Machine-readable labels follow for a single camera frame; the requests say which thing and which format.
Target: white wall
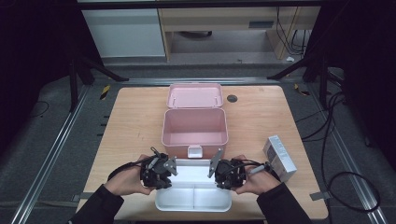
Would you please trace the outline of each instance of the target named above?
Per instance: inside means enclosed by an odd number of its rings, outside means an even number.
[[[157,9],[83,10],[82,13],[102,58],[165,56]]]

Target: hand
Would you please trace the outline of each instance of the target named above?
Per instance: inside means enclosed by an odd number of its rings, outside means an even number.
[[[244,155],[240,155],[235,157],[235,159],[246,160],[247,158]],[[244,186],[233,189],[237,194],[250,192],[260,195],[270,189],[275,188],[280,184],[277,179],[275,179],[271,174],[266,171],[260,171],[254,175],[251,175],[250,171],[254,168],[254,166],[245,167],[245,170],[247,172],[247,181],[245,182]]]
[[[140,155],[139,161],[147,158]],[[140,181],[140,166],[133,166],[128,170],[121,171],[105,183],[105,188],[114,195],[129,195],[142,193],[149,195],[155,188],[145,188]]]

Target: person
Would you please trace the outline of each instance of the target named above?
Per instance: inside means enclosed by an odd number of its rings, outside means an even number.
[[[244,155],[235,158],[247,159]],[[247,180],[242,187],[232,189],[236,194],[258,195],[257,204],[269,224],[312,223],[284,183],[265,171],[250,174],[249,171],[253,168],[246,166]],[[67,224],[111,224],[123,204],[121,196],[134,193],[150,195],[154,189],[145,188],[141,184],[140,166],[134,166],[101,185]]]

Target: box latch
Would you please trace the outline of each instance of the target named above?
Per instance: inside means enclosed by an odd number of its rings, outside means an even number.
[[[203,150],[201,146],[189,146],[187,148],[187,156],[189,158],[202,158]]]

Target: table top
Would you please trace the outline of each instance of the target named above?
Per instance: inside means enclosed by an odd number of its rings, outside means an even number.
[[[278,86],[223,86],[229,141],[224,159],[240,154],[254,161],[267,161],[262,148],[271,135],[277,134],[294,161],[297,172],[286,183],[291,193],[312,219],[328,215],[322,200],[312,201],[311,193],[319,192],[318,182],[306,156],[289,105]],[[133,87],[120,90],[106,131],[87,180],[84,192],[94,192],[106,183],[108,174],[120,165],[136,161],[140,154],[151,155],[150,147],[165,152],[162,144],[163,118],[168,87]],[[227,96],[237,96],[230,103]],[[149,196],[124,196],[116,219],[127,220],[240,220],[264,219],[250,193],[236,195],[224,213],[162,212],[155,206],[156,191]],[[86,200],[81,200],[80,208]]]

